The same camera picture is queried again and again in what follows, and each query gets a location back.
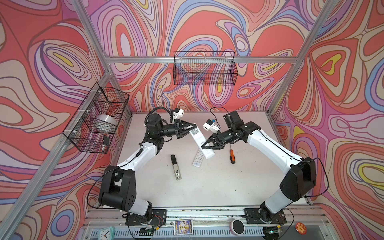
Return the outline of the orange handled screwdriver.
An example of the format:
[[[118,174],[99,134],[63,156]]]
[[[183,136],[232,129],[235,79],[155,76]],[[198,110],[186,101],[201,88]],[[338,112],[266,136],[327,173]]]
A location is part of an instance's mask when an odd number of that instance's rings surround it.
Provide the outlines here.
[[[234,151],[232,149],[232,145],[230,145],[230,161],[231,161],[232,164],[236,163],[236,158],[235,158],[235,155],[234,155]]]

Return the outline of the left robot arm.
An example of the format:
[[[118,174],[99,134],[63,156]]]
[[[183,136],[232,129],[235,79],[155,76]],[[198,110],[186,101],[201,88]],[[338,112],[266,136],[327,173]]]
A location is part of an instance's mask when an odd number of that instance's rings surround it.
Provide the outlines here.
[[[145,118],[146,132],[139,149],[117,166],[108,166],[103,174],[99,203],[136,216],[151,218],[152,204],[137,197],[136,173],[162,149],[165,137],[183,138],[195,130],[195,124],[183,121],[184,111],[170,111],[170,123],[156,113]]]

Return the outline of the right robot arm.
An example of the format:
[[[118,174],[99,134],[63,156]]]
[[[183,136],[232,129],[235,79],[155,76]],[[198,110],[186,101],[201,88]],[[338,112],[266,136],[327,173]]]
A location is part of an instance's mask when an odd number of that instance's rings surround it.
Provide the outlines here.
[[[212,135],[201,145],[203,150],[218,151],[227,144],[243,141],[267,156],[285,175],[279,189],[264,201],[258,210],[262,223],[269,224],[290,204],[297,202],[316,186],[315,161],[303,158],[270,138],[254,122],[245,123],[237,111],[223,116],[228,130],[221,132],[216,121],[207,120],[203,128]]]

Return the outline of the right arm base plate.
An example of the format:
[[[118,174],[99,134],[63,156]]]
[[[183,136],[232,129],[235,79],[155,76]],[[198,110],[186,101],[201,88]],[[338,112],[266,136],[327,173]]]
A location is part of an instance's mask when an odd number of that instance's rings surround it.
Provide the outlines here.
[[[245,208],[242,218],[245,218],[248,224],[284,225],[287,223],[283,210],[272,214],[267,209]]]

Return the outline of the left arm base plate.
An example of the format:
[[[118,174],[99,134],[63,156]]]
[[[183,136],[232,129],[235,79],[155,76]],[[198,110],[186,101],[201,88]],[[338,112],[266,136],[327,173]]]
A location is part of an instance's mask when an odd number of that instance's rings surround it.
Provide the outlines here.
[[[166,209],[154,209],[147,211],[143,216],[127,213],[126,214],[126,226],[155,226],[161,227],[166,224],[167,210]]]

